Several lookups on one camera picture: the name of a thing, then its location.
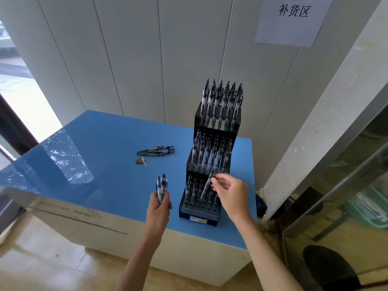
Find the person's left hand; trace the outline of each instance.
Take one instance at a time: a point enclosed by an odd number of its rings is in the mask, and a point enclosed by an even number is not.
[[[159,205],[158,195],[155,192],[151,193],[147,209],[147,218],[145,220],[144,235],[155,250],[162,240],[162,235],[167,227],[171,209],[172,204],[168,192],[164,194],[161,205]]]

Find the pile of pens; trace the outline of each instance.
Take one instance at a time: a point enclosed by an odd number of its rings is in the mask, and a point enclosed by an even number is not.
[[[230,155],[232,154],[232,139],[212,134],[209,137],[206,132],[201,134],[198,130],[197,136],[193,141],[191,153],[191,171],[206,173],[209,164],[209,171],[213,171],[215,164],[215,173],[225,172],[228,167]]]
[[[158,194],[159,205],[162,204],[164,194],[167,192],[168,181],[166,175],[162,174],[162,179],[158,176],[158,181],[156,182],[156,192]]]
[[[174,146],[156,146],[151,149],[137,151],[139,155],[163,156],[174,153]]]
[[[197,208],[199,208],[199,206],[203,206],[204,208],[207,204],[209,207],[213,206],[214,208],[217,208],[219,203],[218,194],[212,189],[209,190],[211,178],[214,177],[214,175],[215,173],[212,171],[205,184],[203,178],[198,180],[198,177],[196,176],[193,182],[192,176],[189,175],[185,187],[185,204]]]
[[[237,123],[237,113],[241,108],[243,98],[242,83],[236,89],[236,83],[230,86],[228,82],[223,87],[221,80],[217,87],[215,80],[213,80],[210,87],[208,79],[203,89],[200,125],[215,128],[218,121],[218,129],[234,131]]]

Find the person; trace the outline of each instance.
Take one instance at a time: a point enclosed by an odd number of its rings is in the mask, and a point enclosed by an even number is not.
[[[282,261],[260,234],[248,209],[248,186],[228,174],[219,173],[211,179],[221,204],[236,225],[251,256],[264,291],[303,291]],[[159,206],[156,193],[152,193],[147,209],[145,229],[115,287],[115,291],[143,290],[149,264],[166,229],[170,209],[170,194],[166,192]]]

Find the gray paneled wall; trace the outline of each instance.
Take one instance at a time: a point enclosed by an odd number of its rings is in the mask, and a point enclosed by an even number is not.
[[[261,2],[0,0],[0,19],[63,124],[86,108],[192,127],[207,78],[242,82],[260,189],[380,0],[334,0],[311,49],[255,44]]]

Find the pen display stand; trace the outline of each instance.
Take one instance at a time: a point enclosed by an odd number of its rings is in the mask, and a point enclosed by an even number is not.
[[[199,105],[195,115],[193,140],[198,135],[198,132],[201,132],[201,135],[206,134],[207,137],[211,137],[212,141],[214,141],[216,136],[218,136],[218,139],[225,139],[228,141],[230,139],[231,148],[233,149],[233,145],[235,143],[240,127],[240,108],[237,112],[237,119],[233,120],[233,124],[232,120],[225,118],[225,114],[219,114],[219,108],[217,116],[212,116],[207,126],[206,114],[200,114],[200,109],[201,104]],[[224,162],[224,156],[225,153],[221,156],[220,163]],[[179,217],[203,224],[217,226],[218,220],[220,219],[221,201],[219,200],[216,191],[213,191],[211,186],[209,186],[208,190],[206,191],[205,197],[201,199],[200,197],[203,190],[203,188],[201,188],[201,184],[206,183],[212,171],[215,174],[229,174],[231,158],[232,156],[230,155],[227,166],[223,168],[222,165],[217,167],[216,161],[214,161],[213,165],[210,165],[210,160],[207,164],[202,162],[192,162],[192,152],[190,153],[186,166],[186,184],[189,178],[191,178],[193,182],[197,180],[199,183],[199,188],[197,190],[194,190],[194,186],[189,188],[190,196],[188,199],[186,199],[186,188],[183,190],[182,199],[179,205]]]

